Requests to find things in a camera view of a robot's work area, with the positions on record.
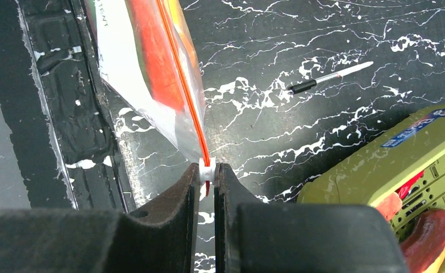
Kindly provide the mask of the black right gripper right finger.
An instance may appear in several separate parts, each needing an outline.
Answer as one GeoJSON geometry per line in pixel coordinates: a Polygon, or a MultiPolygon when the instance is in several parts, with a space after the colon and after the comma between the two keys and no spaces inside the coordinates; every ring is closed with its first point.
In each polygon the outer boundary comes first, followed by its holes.
{"type": "Polygon", "coordinates": [[[266,204],[215,168],[217,272],[408,272],[388,223],[366,205],[266,204]]]}

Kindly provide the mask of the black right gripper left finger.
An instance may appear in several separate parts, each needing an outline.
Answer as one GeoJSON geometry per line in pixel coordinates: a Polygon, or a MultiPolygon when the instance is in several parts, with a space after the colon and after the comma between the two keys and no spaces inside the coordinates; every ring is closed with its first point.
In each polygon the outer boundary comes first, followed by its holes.
{"type": "Polygon", "coordinates": [[[192,272],[199,167],[131,213],[0,210],[0,272],[192,272]]]}

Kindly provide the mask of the clear zip top bag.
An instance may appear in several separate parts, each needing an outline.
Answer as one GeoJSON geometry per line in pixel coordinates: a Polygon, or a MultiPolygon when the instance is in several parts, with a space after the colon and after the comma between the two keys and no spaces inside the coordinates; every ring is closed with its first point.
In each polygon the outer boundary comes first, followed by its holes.
{"type": "Polygon", "coordinates": [[[204,129],[205,95],[179,1],[85,1],[102,81],[200,167],[215,176],[204,129]]]}

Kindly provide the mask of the red chili pepper toy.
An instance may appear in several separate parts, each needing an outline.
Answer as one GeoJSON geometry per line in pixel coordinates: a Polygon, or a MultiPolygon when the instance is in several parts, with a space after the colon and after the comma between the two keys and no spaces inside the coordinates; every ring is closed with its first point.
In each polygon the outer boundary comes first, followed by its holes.
{"type": "Polygon", "coordinates": [[[140,70],[155,101],[184,110],[180,75],[174,60],[168,12],[162,1],[125,1],[140,70]]]}

